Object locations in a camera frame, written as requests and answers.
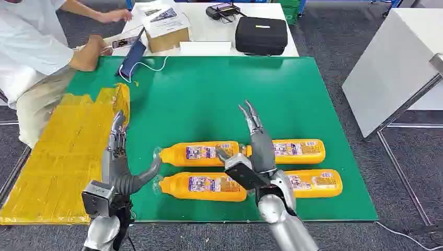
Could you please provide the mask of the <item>person's hand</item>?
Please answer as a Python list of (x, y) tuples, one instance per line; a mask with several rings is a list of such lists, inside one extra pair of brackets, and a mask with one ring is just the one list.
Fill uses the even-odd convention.
[(97, 17), (97, 20), (101, 23), (130, 21), (132, 19), (133, 15), (127, 9), (117, 9), (107, 13), (99, 13)]

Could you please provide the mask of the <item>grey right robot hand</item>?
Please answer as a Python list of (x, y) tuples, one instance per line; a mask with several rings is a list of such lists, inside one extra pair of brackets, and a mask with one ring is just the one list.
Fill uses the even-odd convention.
[(235, 166), (248, 168), (257, 173), (269, 173), (276, 170), (274, 145), (268, 132), (265, 130), (257, 110), (246, 100), (245, 106), (240, 105), (250, 132), (250, 145), (252, 154), (247, 157), (242, 153), (228, 155), (221, 146), (216, 146), (216, 155), (223, 162), (225, 171)]

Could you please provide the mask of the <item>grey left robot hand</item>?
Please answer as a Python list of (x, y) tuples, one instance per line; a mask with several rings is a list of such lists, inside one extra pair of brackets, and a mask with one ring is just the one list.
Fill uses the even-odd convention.
[(126, 117), (119, 110), (113, 118), (108, 145), (102, 157), (102, 181), (113, 186), (117, 193), (129, 196), (138, 192), (159, 174), (162, 160), (159, 152), (153, 153), (150, 167), (138, 175), (131, 174), (126, 154)]

